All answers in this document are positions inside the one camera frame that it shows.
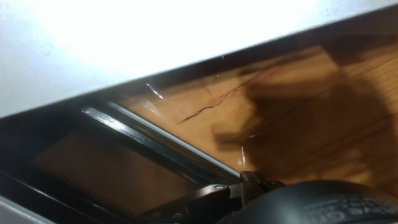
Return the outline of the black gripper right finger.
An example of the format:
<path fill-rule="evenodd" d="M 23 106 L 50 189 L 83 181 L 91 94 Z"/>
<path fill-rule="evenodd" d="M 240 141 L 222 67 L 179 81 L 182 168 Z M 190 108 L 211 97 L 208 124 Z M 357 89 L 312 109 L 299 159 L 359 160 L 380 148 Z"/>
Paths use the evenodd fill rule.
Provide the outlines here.
<path fill-rule="evenodd" d="M 263 194 L 267 194 L 285 186 L 285 184 L 279 180 L 267 180 L 258 171 L 243 171 L 240 173 L 240 179 L 240 192 L 243 207 Z"/>

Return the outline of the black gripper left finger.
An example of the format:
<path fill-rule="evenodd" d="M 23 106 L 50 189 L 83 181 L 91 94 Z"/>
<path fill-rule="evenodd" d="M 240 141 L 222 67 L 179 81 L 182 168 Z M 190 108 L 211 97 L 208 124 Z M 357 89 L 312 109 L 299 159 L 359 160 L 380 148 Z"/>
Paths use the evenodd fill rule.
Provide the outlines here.
<path fill-rule="evenodd" d="M 241 209 L 233 186 L 213 184 L 139 215 L 143 224 L 217 223 Z"/>

